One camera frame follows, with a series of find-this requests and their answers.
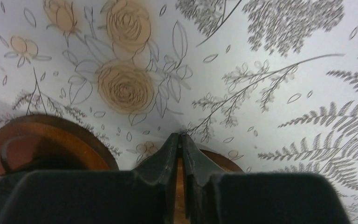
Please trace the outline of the brown wooden saucer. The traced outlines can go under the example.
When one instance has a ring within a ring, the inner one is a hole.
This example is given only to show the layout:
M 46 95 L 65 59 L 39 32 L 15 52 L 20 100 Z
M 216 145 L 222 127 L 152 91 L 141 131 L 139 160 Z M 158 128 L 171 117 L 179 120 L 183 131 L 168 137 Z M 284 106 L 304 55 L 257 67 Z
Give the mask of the brown wooden saucer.
M 0 128 L 0 178 L 38 162 L 46 162 L 48 169 L 119 170 L 108 147 L 72 121 L 37 114 Z
M 194 171 L 198 177 L 203 177 L 208 180 L 209 176 L 215 173 L 224 172 L 240 172 L 243 170 L 236 165 L 229 158 L 226 158 L 220 154 L 210 152 L 207 150 L 201 150 L 205 155 L 201 158 L 204 168 L 201 165 L 194 164 L 192 169 L 187 168 L 184 165 L 183 156 L 179 155 L 178 158 L 178 170 L 177 170 L 177 183 L 176 183 L 176 197 L 175 197 L 175 212 L 174 212 L 174 223 L 175 224 L 188 224 L 190 221 L 186 218 L 186 194 L 185 187 L 187 181 L 188 170 Z

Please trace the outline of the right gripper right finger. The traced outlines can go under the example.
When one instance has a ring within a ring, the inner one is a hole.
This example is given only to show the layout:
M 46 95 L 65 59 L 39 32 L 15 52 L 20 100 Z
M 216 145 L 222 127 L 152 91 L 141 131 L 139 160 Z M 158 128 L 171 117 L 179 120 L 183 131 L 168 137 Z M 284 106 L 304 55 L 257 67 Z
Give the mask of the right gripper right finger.
M 194 164 L 201 165 L 204 168 L 201 158 L 205 155 L 196 146 L 188 134 L 180 136 L 182 144 L 182 156 L 184 165 L 192 169 Z M 223 174 L 215 173 L 206 180 L 198 177 L 194 171 L 188 170 L 185 187 L 186 194 L 186 218 L 192 224 L 217 224 L 218 214 L 215 200 L 215 189 L 210 179 L 213 175 Z

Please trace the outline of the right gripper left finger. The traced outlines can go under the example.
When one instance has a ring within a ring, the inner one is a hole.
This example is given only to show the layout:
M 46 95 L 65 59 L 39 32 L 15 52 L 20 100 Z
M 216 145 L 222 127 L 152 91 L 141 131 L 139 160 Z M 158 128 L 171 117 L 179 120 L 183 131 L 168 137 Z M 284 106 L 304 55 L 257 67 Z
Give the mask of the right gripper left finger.
M 174 223 L 179 134 L 172 133 L 162 147 L 138 165 L 134 171 L 152 190 L 146 208 L 150 217 L 147 224 Z

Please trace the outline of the floral tablecloth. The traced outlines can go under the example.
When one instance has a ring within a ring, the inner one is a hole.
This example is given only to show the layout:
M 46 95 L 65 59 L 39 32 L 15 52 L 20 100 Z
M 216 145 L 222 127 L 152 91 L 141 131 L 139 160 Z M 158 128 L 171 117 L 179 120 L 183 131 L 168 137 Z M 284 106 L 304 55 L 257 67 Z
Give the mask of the floral tablecloth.
M 172 132 L 323 175 L 358 224 L 358 0 L 0 0 L 0 127 L 82 125 L 132 169 Z

